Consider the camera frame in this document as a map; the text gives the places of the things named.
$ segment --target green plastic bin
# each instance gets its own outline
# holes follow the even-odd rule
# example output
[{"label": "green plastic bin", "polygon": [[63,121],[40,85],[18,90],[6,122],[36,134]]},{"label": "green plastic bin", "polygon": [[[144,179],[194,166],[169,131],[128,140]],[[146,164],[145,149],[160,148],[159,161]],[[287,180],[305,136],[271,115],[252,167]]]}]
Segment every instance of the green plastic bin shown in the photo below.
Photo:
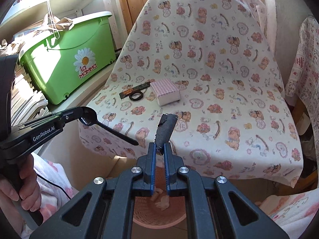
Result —
[{"label": "green plastic bin", "polygon": [[55,36],[48,31],[28,41],[19,54],[33,82],[53,104],[115,60],[108,18],[98,12],[74,19],[74,27]]}]

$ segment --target pink checkered lid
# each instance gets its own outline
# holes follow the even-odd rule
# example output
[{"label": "pink checkered lid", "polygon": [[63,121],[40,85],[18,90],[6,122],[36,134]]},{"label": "pink checkered lid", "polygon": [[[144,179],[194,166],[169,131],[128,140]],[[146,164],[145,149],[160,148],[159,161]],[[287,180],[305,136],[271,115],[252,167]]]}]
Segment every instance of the pink checkered lid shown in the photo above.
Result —
[{"label": "pink checkered lid", "polygon": [[172,82],[172,80],[169,78],[152,82],[151,87],[153,88],[153,91],[155,92],[157,98],[179,91],[178,88]]}]

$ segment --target black spoon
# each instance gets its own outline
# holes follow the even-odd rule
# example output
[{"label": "black spoon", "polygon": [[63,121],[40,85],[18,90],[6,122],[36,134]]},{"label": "black spoon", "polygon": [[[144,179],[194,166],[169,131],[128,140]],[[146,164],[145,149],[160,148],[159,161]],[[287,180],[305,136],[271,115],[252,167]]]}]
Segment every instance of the black spoon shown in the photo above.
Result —
[{"label": "black spoon", "polygon": [[116,130],[102,124],[98,121],[98,116],[96,115],[95,110],[89,108],[89,107],[81,107],[83,109],[83,116],[80,118],[80,121],[85,126],[92,126],[94,124],[100,126],[101,128],[105,129],[106,131],[109,131],[113,135],[119,137],[120,139],[123,139],[124,141],[130,143],[131,145],[138,146],[138,142],[134,139],[131,139],[120,132],[117,132]]}]

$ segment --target spoon handle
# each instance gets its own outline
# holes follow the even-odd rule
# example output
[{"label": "spoon handle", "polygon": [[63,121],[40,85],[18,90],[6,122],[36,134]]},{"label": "spoon handle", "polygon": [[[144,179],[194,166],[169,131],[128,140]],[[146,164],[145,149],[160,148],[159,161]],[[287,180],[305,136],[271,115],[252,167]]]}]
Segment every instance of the spoon handle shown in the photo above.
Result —
[{"label": "spoon handle", "polygon": [[120,139],[123,139],[124,141],[130,143],[131,145],[138,146],[138,142],[134,139],[129,138],[128,136],[123,135],[120,132],[117,132],[116,130],[102,124],[101,122],[97,122],[97,125],[99,125],[101,128],[105,129],[106,131],[109,131],[113,135],[119,137]]}]

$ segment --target daisy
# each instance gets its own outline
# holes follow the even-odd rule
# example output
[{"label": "daisy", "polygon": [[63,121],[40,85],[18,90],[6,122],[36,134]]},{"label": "daisy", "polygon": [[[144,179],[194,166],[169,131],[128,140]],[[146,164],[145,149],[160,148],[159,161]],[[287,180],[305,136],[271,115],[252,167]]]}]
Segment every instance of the daisy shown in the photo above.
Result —
[{"label": "daisy", "polygon": [[76,61],[73,64],[76,68],[75,71],[80,71],[84,66],[92,66],[95,64],[95,54],[89,48],[78,50],[78,54],[74,56]]}]

